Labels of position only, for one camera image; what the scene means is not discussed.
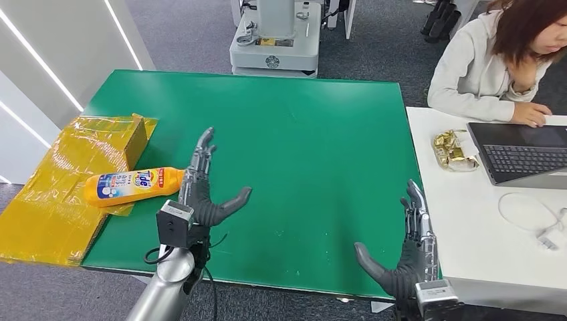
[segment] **brown hair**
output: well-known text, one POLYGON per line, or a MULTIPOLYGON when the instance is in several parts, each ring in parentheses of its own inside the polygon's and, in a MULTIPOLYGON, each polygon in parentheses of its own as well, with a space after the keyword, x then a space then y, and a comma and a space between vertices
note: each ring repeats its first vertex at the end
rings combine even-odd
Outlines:
MULTIPOLYGON (((565 0, 494 0, 486 10, 503 9, 496 29, 493 54, 502 54, 504 60, 520 63, 531 54, 530 45, 537 36, 567 15, 565 0)), ((540 60, 559 60, 567 47, 558 52, 538 57, 540 60)))

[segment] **white sweater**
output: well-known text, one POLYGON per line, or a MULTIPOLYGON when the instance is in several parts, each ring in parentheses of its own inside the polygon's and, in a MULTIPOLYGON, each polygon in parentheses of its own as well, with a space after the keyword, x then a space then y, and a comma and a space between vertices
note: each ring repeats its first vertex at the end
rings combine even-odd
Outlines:
POLYGON ((448 114, 484 121, 509 122, 513 102, 531 102, 551 62, 538 67, 536 85, 517 93, 501 56, 493 55, 502 11, 482 14, 449 42, 429 87, 429 106, 448 114))

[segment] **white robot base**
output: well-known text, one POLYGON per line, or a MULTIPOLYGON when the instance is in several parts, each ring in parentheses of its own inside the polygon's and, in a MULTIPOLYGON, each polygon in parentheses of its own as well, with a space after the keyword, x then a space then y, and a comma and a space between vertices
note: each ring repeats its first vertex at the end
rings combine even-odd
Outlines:
POLYGON ((251 44, 241 45, 238 42, 239 37, 250 35, 246 27, 252 21, 259 21, 256 10, 245 10, 230 47, 233 74, 315 78, 319 63, 321 5, 314 2, 297 2, 295 14, 293 37, 262 37, 260 25, 260 35, 253 35, 251 44))

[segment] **yellow plastic bag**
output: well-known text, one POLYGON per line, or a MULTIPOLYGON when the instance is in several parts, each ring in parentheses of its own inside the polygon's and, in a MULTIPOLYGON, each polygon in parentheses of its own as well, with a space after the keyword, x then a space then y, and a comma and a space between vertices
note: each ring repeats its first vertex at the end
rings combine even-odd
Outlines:
POLYGON ((127 215, 132 209, 132 204, 88 205, 84 182, 131 169, 128 163, 133 167, 156 124, 133 115, 81 116, 67 125, 0 215, 0 259, 79 265, 107 214, 127 215))

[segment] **led light strip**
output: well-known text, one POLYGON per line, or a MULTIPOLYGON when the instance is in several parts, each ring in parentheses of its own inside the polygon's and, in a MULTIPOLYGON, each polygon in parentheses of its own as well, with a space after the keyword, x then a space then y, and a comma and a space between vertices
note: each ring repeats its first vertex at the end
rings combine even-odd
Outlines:
POLYGON ((51 70, 51 68, 49 68, 49 66, 45 63, 45 61, 39 56, 39 54, 37 54, 37 52, 32 48, 32 46, 29 44, 29 42, 27 42, 27 40, 23 37, 23 35, 21 34, 21 32, 19 32, 19 30, 16 28, 16 26, 12 23, 12 21, 10 21, 10 19, 8 19, 8 16, 6 16, 6 14, 4 14, 4 11, 2 11, 2 9, 0 9, 0 19, 2 19, 2 21, 4 21, 4 23, 6 24, 6 26, 8 26, 8 28, 10 29, 10 31, 12 31, 12 33, 16 36, 16 38, 21 42, 21 44, 31 53, 31 55, 35 58, 35 60, 40 64, 40 66, 43 68, 43 70, 45 70, 45 72, 47 72, 47 74, 52 78, 52 80, 57 84, 57 86, 61 89, 61 91, 65 94, 65 96, 67 96, 67 98, 69 98, 69 100, 71 100, 71 103, 73 103, 73 105, 75 105, 75 107, 82 112, 83 111, 83 107, 81 106, 81 104, 79 104, 79 102, 75 99, 75 97, 73 97, 73 95, 71 94, 71 92, 65 87, 65 85, 63 85, 63 83, 61 82, 61 80, 59 80, 59 78, 57 78, 57 76, 55 75, 55 73, 53 73, 53 70, 51 70))
POLYGON ((124 39, 124 42, 126 43, 126 46, 128 47, 128 50, 130 50, 130 54, 134 58, 134 61, 136 62, 136 66, 138 66, 139 70, 144 70, 142 68, 142 65, 140 64, 140 60, 138 60, 138 56, 136 56, 136 53, 134 52, 134 48, 132 48, 132 45, 128 41, 128 37, 126 37, 126 34, 124 33, 124 30, 123 30, 120 22, 118 21, 118 18, 116 16, 116 14, 114 13, 114 10, 113 10, 112 6, 110 5, 110 2, 108 0, 104 0, 104 3, 106 4, 106 7, 108 8, 110 15, 112 16, 112 18, 114 20, 114 23, 118 27, 118 30, 120 31, 120 35, 122 35, 122 39, 124 39))
POLYGON ((18 115, 14 114, 14 112, 8 108, 1 100, 0 100, 0 108, 4 109, 8 115, 12 116, 20 125, 22 125, 30 134, 36 137, 45 147, 51 148, 51 145, 45 141, 35 130, 33 130, 28 124, 26 124, 18 115))
POLYGON ((11 184, 11 183, 12 183, 11 181, 8 181, 8 179, 5 178, 5 177, 2 176, 2 175, 0 175, 0 181, 3 181, 4 183, 8 183, 8 184, 11 184))

